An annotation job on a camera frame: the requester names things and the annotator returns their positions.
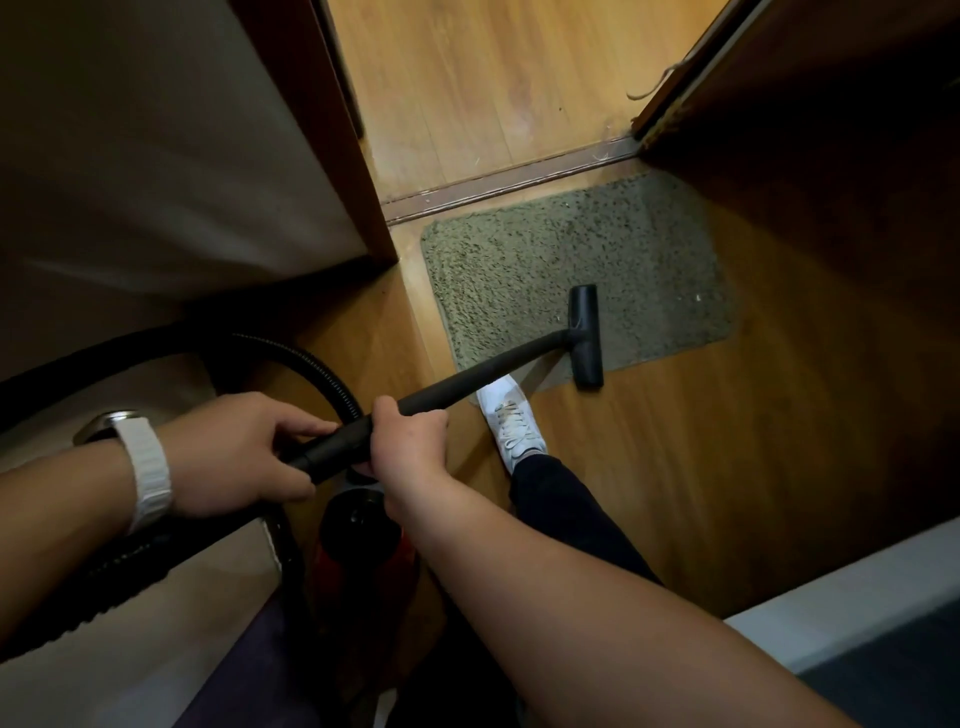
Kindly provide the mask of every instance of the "doormat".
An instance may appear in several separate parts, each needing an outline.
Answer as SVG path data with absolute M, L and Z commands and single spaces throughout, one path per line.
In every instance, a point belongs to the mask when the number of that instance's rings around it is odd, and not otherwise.
M 664 172 L 436 221 L 420 243 L 458 370 L 565 327 L 579 283 L 597 284 L 608 371 L 732 330 L 706 212 Z M 517 375 L 527 391 L 571 377 L 567 356 Z

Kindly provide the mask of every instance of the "laminate floor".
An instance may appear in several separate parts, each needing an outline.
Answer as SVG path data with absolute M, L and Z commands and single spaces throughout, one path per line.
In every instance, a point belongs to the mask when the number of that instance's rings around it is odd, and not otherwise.
M 382 201 L 629 133 L 724 0 L 329 0 Z
M 705 200 L 735 333 L 608 373 L 598 393 L 571 383 L 532 397 L 551 452 L 670 589 L 717 616 L 960 514 L 960 208 L 950 192 L 960 140 L 954 117 L 911 123 L 831 120 L 817 132 L 801 122 L 684 141 L 684 155 L 659 165 Z M 442 215 L 643 169 L 621 162 Z M 420 254 L 429 221 L 393 228 L 400 263 L 386 272 L 320 274 L 231 313 L 296 338 L 365 407 L 407 395 L 454 371 Z M 263 370 L 253 385 L 329 414 L 288 372 Z M 448 463 L 507 505 L 507 475 L 468 401 L 450 410 Z M 324 493 L 294 511 L 307 539 Z M 442 621 L 424 589 L 396 674 Z

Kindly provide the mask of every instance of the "leg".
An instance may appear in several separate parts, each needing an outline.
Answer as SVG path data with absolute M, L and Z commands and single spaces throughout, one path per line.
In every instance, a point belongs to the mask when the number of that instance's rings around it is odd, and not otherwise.
M 477 392 L 477 399 L 513 477 L 510 500 L 516 516 L 552 539 L 659 584 L 587 486 L 546 454 L 533 409 L 514 379 L 498 379 Z
M 557 458 L 537 453 L 520 460 L 514 468 L 510 500 L 516 516 L 540 533 L 660 583 L 587 486 Z

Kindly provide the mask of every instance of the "vacuum hose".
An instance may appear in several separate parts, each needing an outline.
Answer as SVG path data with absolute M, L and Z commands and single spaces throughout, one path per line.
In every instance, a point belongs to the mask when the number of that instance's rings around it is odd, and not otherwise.
M 303 376 L 344 424 L 363 417 L 359 402 L 310 352 L 246 333 L 189 324 L 151 328 L 69 354 L 0 383 L 0 432 L 101 379 L 162 356 L 217 352 L 272 361 Z M 168 516 L 96 551 L 20 625 L 3 645 L 10 659 L 55 640 L 165 578 L 170 569 L 263 516 L 267 504 L 208 519 Z

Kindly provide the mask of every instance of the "white sneaker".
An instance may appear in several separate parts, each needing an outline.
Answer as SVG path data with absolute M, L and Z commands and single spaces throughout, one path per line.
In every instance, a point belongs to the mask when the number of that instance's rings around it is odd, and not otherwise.
M 546 443 L 534 420 L 534 411 L 512 376 L 502 376 L 478 390 L 477 399 L 510 474 L 525 452 L 536 450 L 546 454 Z

